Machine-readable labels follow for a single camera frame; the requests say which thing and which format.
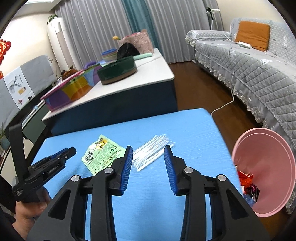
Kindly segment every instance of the purple handle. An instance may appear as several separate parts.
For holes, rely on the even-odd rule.
[[[88,67],[95,65],[95,64],[96,64],[96,61],[90,62],[84,66],[84,69],[88,69]]]

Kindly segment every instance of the green pan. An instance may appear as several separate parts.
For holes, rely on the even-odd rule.
[[[101,83],[107,85],[122,80],[135,72],[137,72],[137,67],[133,56],[128,56],[102,67],[97,71],[97,74]]]

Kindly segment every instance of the silver screw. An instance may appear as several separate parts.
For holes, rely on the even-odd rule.
[[[79,178],[80,177],[78,175],[75,175],[75,176],[71,177],[71,181],[72,182],[77,182],[79,180]]]
[[[185,167],[184,172],[186,173],[193,173],[193,169],[191,167]]]
[[[107,168],[105,168],[104,172],[109,174],[109,173],[113,172],[113,168],[112,167],[107,167]]]
[[[223,175],[219,175],[218,179],[219,179],[219,181],[222,181],[222,182],[226,181],[226,177]]]

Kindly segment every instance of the curtain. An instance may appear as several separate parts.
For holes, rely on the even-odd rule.
[[[160,48],[148,7],[144,0],[121,0],[133,33],[147,29],[154,48]]]
[[[84,66],[118,48],[112,37],[132,34],[121,0],[65,0],[55,8],[64,19],[76,54]]]
[[[214,8],[214,9],[219,9],[218,3],[217,3],[216,0],[203,0],[203,3],[204,3],[206,8],[210,7],[210,8]],[[215,12],[213,17],[214,17],[213,30],[224,31],[220,12]],[[211,24],[212,19],[211,19],[210,15],[208,15],[208,19],[209,19],[209,22]]]
[[[185,37],[193,29],[210,29],[202,0],[146,0],[168,63],[195,59]]]

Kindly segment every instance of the green food wrapper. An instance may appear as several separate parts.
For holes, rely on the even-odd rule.
[[[110,167],[116,158],[123,157],[125,151],[125,148],[100,135],[99,139],[89,146],[81,160],[89,171],[96,175],[106,167]]]

